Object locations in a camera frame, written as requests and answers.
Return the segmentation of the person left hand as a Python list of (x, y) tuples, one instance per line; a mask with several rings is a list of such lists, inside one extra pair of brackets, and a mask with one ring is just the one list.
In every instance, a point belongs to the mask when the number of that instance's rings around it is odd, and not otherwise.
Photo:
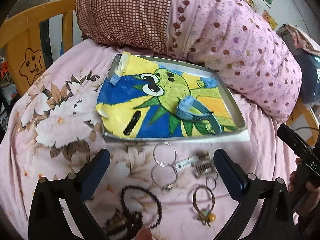
[(147, 228), (141, 228), (136, 236), (135, 236), (135, 240), (153, 240), (152, 238), (152, 233), (149, 229)]

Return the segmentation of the person right hand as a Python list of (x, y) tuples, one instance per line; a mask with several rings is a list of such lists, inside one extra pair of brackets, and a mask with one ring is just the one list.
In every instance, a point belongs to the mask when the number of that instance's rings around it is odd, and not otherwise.
[(296, 188), (303, 190), (303, 195), (298, 200), (295, 213), (300, 217), (307, 217), (318, 205), (319, 202), (319, 183), (314, 174), (309, 171), (302, 159), (296, 158), (297, 168), (290, 174), (288, 192), (291, 196)]

